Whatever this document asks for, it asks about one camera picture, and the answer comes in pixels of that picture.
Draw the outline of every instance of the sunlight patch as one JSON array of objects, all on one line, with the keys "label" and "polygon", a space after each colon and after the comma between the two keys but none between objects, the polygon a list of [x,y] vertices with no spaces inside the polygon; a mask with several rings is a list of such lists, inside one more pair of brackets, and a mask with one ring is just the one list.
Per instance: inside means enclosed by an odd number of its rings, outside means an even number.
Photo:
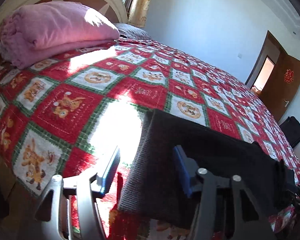
[{"label": "sunlight patch", "polygon": [[117,56],[115,47],[109,49],[95,50],[70,59],[69,73],[74,73],[82,65],[92,65],[106,58]]},{"label": "sunlight patch", "polygon": [[129,96],[130,91],[131,91],[131,89],[129,89],[129,88],[124,89],[124,90],[122,90],[121,94],[115,95],[114,98],[117,100],[120,100],[120,102],[122,102],[122,103],[134,102],[133,98],[131,98]]},{"label": "sunlight patch", "polygon": [[100,15],[95,9],[88,9],[86,12],[86,15],[84,16],[84,19],[87,23],[90,23],[92,26],[96,25],[99,27],[99,25],[102,23],[101,20],[97,15]]},{"label": "sunlight patch", "polygon": [[117,101],[109,103],[88,137],[96,157],[119,146],[121,162],[132,163],[140,141],[142,120],[143,114],[134,106]]}]

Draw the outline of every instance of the door handle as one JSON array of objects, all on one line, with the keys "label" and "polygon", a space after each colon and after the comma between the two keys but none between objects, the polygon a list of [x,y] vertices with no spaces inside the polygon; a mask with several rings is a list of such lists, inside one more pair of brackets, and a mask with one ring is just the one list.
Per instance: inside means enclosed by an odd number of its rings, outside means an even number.
[{"label": "door handle", "polygon": [[284,99],[283,101],[285,101],[285,102],[286,102],[286,104],[284,105],[284,107],[287,107],[287,106],[288,106],[288,104],[290,103],[290,101],[286,101],[285,99]]}]

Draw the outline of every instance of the wooden floor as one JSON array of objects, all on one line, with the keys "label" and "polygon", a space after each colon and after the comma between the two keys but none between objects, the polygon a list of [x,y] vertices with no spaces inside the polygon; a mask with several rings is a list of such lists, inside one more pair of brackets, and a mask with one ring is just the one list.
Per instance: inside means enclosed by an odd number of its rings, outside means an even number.
[{"label": "wooden floor", "polygon": [[9,215],[0,219],[0,227],[10,236],[17,239],[20,225],[29,216],[34,199],[29,192],[19,184],[10,168],[0,157],[0,189],[5,200],[9,202]]}]

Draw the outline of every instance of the door frame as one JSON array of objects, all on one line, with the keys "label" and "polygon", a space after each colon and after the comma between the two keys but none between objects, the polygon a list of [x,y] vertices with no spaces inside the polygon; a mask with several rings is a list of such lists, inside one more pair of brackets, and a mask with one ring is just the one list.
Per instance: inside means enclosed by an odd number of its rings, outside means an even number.
[{"label": "door frame", "polygon": [[[254,72],[256,71],[256,68],[257,68],[257,66],[258,66],[258,64],[259,64],[259,61],[260,61],[261,57],[262,57],[262,53],[263,53],[263,51],[264,51],[264,49],[265,49],[266,41],[267,41],[267,40],[271,41],[271,43],[274,44],[274,46],[276,46],[277,49],[279,49],[280,53],[287,54],[287,52],[286,52],[285,49],[282,47],[282,45],[279,43],[279,41],[278,41],[278,40],[272,35],[272,33],[268,30],[268,31],[267,31],[267,34],[266,34],[265,41],[263,42],[263,45],[262,45],[260,54],[259,54],[259,56],[258,56],[258,59],[257,59],[255,65],[254,65],[254,67],[253,67],[253,69],[252,69],[252,71],[251,71],[251,73],[250,73],[250,75],[249,75],[247,81],[245,82],[245,85],[248,84],[248,82],[250,81],[252,75],[253,75]],[[254,80],[253,83],[255,83],[255,81],[257,80],[257,78],[258,78],[258,76],[259,76],[259,74],[260,74],[260,72],[261,72],[261,69],[260,69],[260,71],[259,71],[258,75],[256,76],[256,79]]]}]

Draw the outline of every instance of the curtain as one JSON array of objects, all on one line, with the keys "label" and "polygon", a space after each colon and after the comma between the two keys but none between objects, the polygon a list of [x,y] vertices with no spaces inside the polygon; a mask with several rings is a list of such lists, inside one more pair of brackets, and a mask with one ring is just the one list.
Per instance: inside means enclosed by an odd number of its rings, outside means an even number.
[{"label": "curtain", "polygon": [[145,27],[150,1],[151,0],[132,1],[129,12],[129,24],[139,28]]}]

